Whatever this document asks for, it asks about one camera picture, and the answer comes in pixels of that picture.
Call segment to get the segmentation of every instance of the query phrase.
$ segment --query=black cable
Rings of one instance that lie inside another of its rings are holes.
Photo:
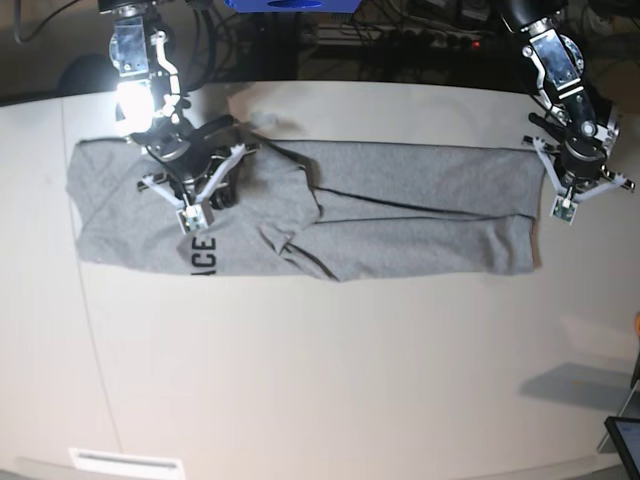
[[[358,28],[358,25],[355,22],[352,22],[352,24],[353,24],[353,28],[356,29],[356,33],[358,34],[358,38],[360,39],[360,44],[364,46],[364,39],[362,37],[362,34],[360,33],[360,29]],[[364,68],[364,65],[362,64],[362,56],[360,56],[360,65],[358,67],[358,75],[356,77],[357,80],[362,80],[363,68]]]
[[[377,32],[380,33],[387,33],[387,30],[385,30],[384,28],[380,28],[378,25],[374,24],[374,23],[370,23],[370,22],[363,22],[362,20],[357,20],[358,25],[365,27],[369,30],[375,30]]]
[[[246,54],[243,52],[241,48],[240,40],[238,39],[237,34],[233,33],[233,27],[229,26],[229,23],[237,18],[243,17],[239,13],[234,13],[227,18],[225,18],[221,23],[216,26],[216,34],[218,35],[219,41],[223,41],[223,38],[220,37],[221,34],[224,33],[224,41],[227,43],[228,50],[226,52],[225,58],[220,62],[220,65],[216,68],[216,74],[214,76],[214,80],[216,81],[229,81],[230,75],[233,76],[233,73],[236,73],[241,68],[241,63],[246,59],[242,54]],[[235,59],[235,65],[228,66],[229,61],[231,59]]]
[[[194,90],[198,90],[202,88],[211,78],[211,75],[215,71],[216,68],[216,58],[217,58],[217,48],[216,48],[216,32],[213,28],[213,20],[211,18],[211,14],[202,10],[200,12],[202,16],[202,21],[204,22],[204,28],[207,32],[207,43],[208,43],[208,52],[209,56],[207,58],[207,66],[205,67],[200,79],[198,79],[193,85],[190,85],[188,90],[190,92]]]
[[[389,22],[391,22],[391,25],[394,25],[396,27],[398,26],[399,22],[397,20],[394,20],[393,17],[389,15],[387,10],[384,8],[384,5],[380,5],[375,0],[369,0],[369,2],[372,3],[380,12],[382,12],[382,15],[384,15],[389,20]]]
[[[586,33],[584,31],[584,16],[587,13],[587,8],[589,8],[589,5],[585,5],[584,7],[582,7],[582,13],[580,14],[580,33],[582,34],[582,38],[586,39]]]
[[[199,127],[187,137],[187,140],[191,143],[202,142],[205,138],[213,135],[214,133],[229,129],[237,123],[238,120],[233,115],[222,115],[221,117],[211,120]]]
[[[358,36],[358,38],[360,39],[360,45],[364,46],[365,45],[365,41],[364,41],[364,37],[362,36],[362,33],[360,33],[360,29],[358,28],[357,23],[355,22],[351,22],[351,26],[353,26],[353,28],[356,31],[356,35]]]
[[[189,59],[189,65],[187,66],[186,77],[189,79],[191,77],[191,71],[193,70],[193,66],[196,63],[196,59],[198,57],[198,46],[200,45],[200,17],[198,16],[198,11],[193,11],[193,19],[196,22],[196,33],[195,38],[193,40],[193,52],[191,53],[191,58]]]
[[[228,47],[227,53],[225,54],[225,57],[222,59],[222,62],[220,62],[220,66],[218,67],[219,69],[223,69],[227,65],[227,63],[229,63],[229,60],[231,60],[231,58],[233,57],[233,53],[234,53],[233,47],[235,45],[233,42],[231,29],[229,28],[229,25],[228,25],[228,21],[238,14],[234,13],[233,15],[225,19],[225,18],[222,18],[220,11],[216,8],[215,4],[211,6],[211,10],[213,10],[213,14],[218,19],[218,25],[216,26],[216,39],[219,38],[218,30],[221,30],[221,29],[224,30],[224,34],[227,37],[227,47]]]
[[[412,23],[417,23],[420,25],[426,25],[427,27],[431,28],[432,30],[440,30],[442,32],[449,32],[449,31],[454,31],[454,32],[459,32],[459,33],[475,33],[475,34],[483,34],[483,35],[491,35],[491,36],[495,36],[495,32],[492,32],[491,30],[467,30],[466,28],[461,28],[458,27],[457,25],[449,22],[449,21],[445,21],[444,19],[438,19],[438,20],[432,20],[432,19],[428,19],[428,18],[423,18],[423,17],[419,17],[419,16],[415,16],[415,15],[409,15],[405,12],[403,12],[400,7],[398,7],[398,4],[396,4],[395,0],[386,0],[386,3],[391,7],[391,9],[400,16],[401,19],[401,25],[402,28],[404,29],[404,22],[409,21]]]
[[[82,0],[72,0],[71,2],[67,3],[66,5],[63,5],[62,7],[58,8],[53,13],[49,14],[49,16],[46,17],[42,22],[40,22],[40,24],[35,28],[35,30],[33,32],[31,32],[26,37],[23,37],[22,33],[20,32],[20,21],[21,21],[21,17],[22,17],[22,0],[14,0],[14,2],[13,2],[13,38],[15,39],[16,43],[19,43],[20,45],[24,45],[25,43],[29,43],[31,40],[33,40],[35,37],[38,36],[38,34],[42,31],[42,29],[44,29],[44,27],[46,27],[47,24],[56,15],[62,13],[67,8],[75,5],[76,3],[80,2],[80,1],[82,1]]]
[[[167,172],[167,175],[171,177],[171,179],[180,189],[180,195],[182,196],[181,200],[184,199],[185,196],[188,198],[189,196],[187,195],[187,191],[185,190],[184,185],[182,184],[182,180],[180,180],[180,175],[176,173],[173,167],[169,165],[167,162],[163,162],[160,157],[158,157],[155,153],[153,153],[149,145],[145,145],[144,148],[147,149],[147,153],[149,154],[149,156],[160,164],[160,166],[164,169],[164,171]]]

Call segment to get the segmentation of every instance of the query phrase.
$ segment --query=blue object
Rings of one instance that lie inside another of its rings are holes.
[[[238,13],[331,12],[353,13],[361,0],[225,0]]]

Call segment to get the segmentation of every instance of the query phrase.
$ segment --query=cable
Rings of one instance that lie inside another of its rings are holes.
[[[216,16],[216,18],[218,19],[218,25],[216,26],[216,39],[219,38],[219,34],[218,34],[218,30],[222,29],[224,30],[225,36],[227,37],[227,53],[224,57],[224,59],[222,59],[222,62],[220,62],[220,66],[217,67],[220,70],[222,70],[227,63],[229,62],[229,60],[231,60],[231,57],[233,56],[233,46],[234,46],[234,42],[233,42],[233,38],[231,35],[231,29],[229,28],[229,25],[227,24],[227,22],[235,17],[236,15],[238,15],[237,13],[234,13],[233,15],[231,15],[230,17],[227,17],[226,19],[222,18],[222,15],[220,14],[220,11],[216,8],[215,4],[213,4],[211,6],[211,10],[213,11],[213,14]]]
[[[398,21],[394,20],[393,17],[391,17],[391,15],[387,13],[387,10],[384,8],[384,5],[380,5],[375,0],[369,0],[369,2],[372,3],[380,12],[382,12],[382,15],[384,15],[389,20],[389,22],[391,22],[391,25],[394,25],[394,26],[398,25]]]
[[[216,30],[213,28],[213,20],[211,18],[211,14],[202,10],[200,12],[202,16],[202,21],[204,22],[204,28],[207,32],[207,42],[209,45],[209,57],[207,58],[207,66],[200,78],[193,84],[190,85],[188,90],[190,92],[194,90],[198,90],[202,88],[210,79],[211,75],[215,71],[216,68],[216,58],[217,58],[217,48],[216,48]]]
[[[366,45],[365,42],[365,38],[362,36],[362,33],[360,32],[360,29],[358,28],[358,24],[360,22],[356,22],[355,20],[351,20],[348,24],[345,23],[341,23],[338,26],[338,31],[340,33],[342,33],[343,35],[349,36],[349,37],[358,37],[360,39],[360,44],[362,46]],[[349,33],[349,32],[345,32],[344,31],[344,26],[348,25],[350,27],[353,27],[353,29],[356,31],[356,33]],[[365,30],[366,33],[368,33],[368,37],[369,37],[369,42],[371,42],[371,44],[373,44],[373,38],[371,37],[371,33],[369,33],[368,30]]]
[[[351,33],[351,32],[346,32],[344,30],[344,26],[347,25],[349,27],[353,27],[354,30],[356,30],[356,25],[359,27],[364,27],[363,30],[367,33],[367,36],[369,37],[370,41],[374,41],[374,38],[371,36],[371,30],[375,30],[377,32],[380,33],[387,33],[386,30],[384,30],[383,28],[378,27],[377,25],[373,25],[373,24],[368,24],[368,23],[364,23],[361,22],[360,20],[351,20],[349,23],[340,23],[338,25],[338,31],[348,37],[361,37],[362,35],[358,35],[358,33]]]
[[[22,33],[20,32],[20,20],[21,20],[21,16],[22,16],[22,0],[14,0],[14,2],[13,2],[13,38],[15,39],[16,43],[19,43],[20,45],[24,45],[26,43],[29,43],[31,40],[33,40],[35,37],[38,36],[38,34],[42,31],[42,29],[44,27],[46,27],[47,24],[56,15],[62,13],[67,8],[75,5],[76,3],[80,2],[80,1],[82,1],[82,0],[72,0],[71,2],[67,3],[66,5],[63,5],[59,9],[55,10],[53,13],[49,14],[49,16],[46,17],[42,22],[40,22],[40,24],[35,28],[35,30],[33,32],[31,32],[26,37],[23,37]]]
[[[193,19],[196,22],[196,33],[195,38],[193,40],[193,52],[191,53],[191,58],[189,59],[189,65],[187,66],[187,73],[185,78],[189,78],[191,76],[191,71],[193,70],[193,66],[196,63],[196,59],[198,57],[198,46],[200,45],[200,17],[198,16],[198,11],[193,11]]]
[[[386,0],[386,1],[389,4],[389,6],[393,9],[393,11],[396,12],[398,15],[400,15],[401,19],[407,19],[414,23],[421,23],[423,25],[427,25],[428,27],[434,28],[436,30],[441,30],[445,32],[454,31],[454,32],[460,32],[460,33],[473,33],[478,35],[479,34],[495,35],[494,32],[491,32],[489,30],[465,30],[464,28],[459,28],[459,27],[456,27],[455,25],[451,25],[450,23],[446,23],[446,22],[441,22],[439,20],[429,20],[427,18],[407,15],[402,10],[400,10],[400,8],[398,8],[398,5],[396,5],[394,0]]]
[[[352,22],[353,28],[356,29],[356,33],[358,34],[358,38],[360,38],[360,44],[364,45],[364,38],[362,37],[362,34],[360,33],[360,29],[358,28],[358,25],[355,22]],[[362,65],[362,57],[360,58],[360,66],[358,67],[358,76],[356,77],[357,80],[362,80],[362,70],[363,70],[363,65]]]
[[[587,8],[589,8],[588,4],[582,7],[582,13],[580,14],[580,33],[582,33],[582,38],[586,38],[586,33],[584,31],[584,17],[587,14]]]

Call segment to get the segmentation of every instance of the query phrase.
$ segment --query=light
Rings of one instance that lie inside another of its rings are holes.
[[[155,105],[148,80],[120,82],[116,100],[124,116],[124,120],[118,122],[120,135],[144,133],[151,128]]]

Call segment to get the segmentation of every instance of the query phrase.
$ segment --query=gray t-shirt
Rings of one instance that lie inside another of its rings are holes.
[[[122,142],[79,143],[68,191],[84,261],[151,272],[346,281],[533,270],[543,167],[533,153],[268,142],[238,167],[238,204],[182,235],[137,182],[159,166]]]

